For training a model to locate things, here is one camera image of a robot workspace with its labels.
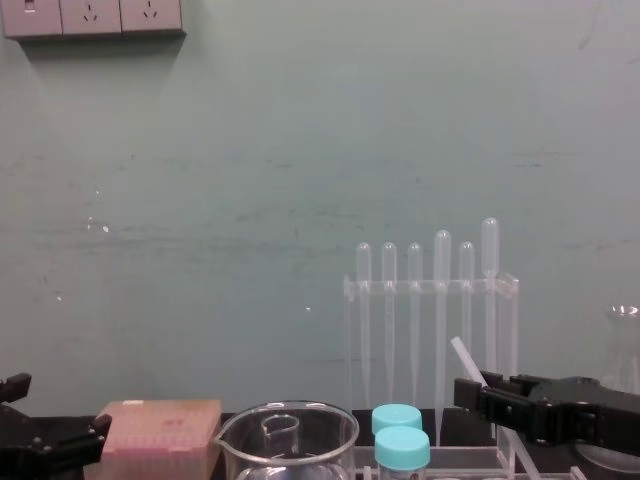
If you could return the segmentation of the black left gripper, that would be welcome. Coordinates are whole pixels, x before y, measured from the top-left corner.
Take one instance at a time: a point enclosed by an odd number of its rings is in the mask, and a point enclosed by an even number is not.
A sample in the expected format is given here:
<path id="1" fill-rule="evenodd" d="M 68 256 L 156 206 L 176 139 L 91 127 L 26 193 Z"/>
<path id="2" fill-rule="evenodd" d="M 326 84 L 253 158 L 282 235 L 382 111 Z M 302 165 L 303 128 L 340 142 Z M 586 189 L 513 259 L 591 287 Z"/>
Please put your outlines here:
<path id="1" fill-rule="evenodd" d="M 0 381 L 0 402 L 28 395 L 32 376 L 19 373 Z M 48 479 L 100 461 L 112 417 L 36 417 L 1 406 L 1 478 Z"/>

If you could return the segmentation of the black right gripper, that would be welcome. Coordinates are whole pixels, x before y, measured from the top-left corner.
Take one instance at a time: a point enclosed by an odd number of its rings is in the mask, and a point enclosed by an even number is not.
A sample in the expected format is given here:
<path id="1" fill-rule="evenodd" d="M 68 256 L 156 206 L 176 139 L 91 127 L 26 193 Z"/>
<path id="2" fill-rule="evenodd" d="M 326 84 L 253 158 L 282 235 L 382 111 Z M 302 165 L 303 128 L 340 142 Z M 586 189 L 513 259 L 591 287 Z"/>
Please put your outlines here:
<path id="1" fill-rule="evenodd" d="M 538 384 L 533 377 L 482 371 L 456 378 L 454 405 L 539 445 L 582 443 L 637 456 L 639 396 L 586 377 Z"/>

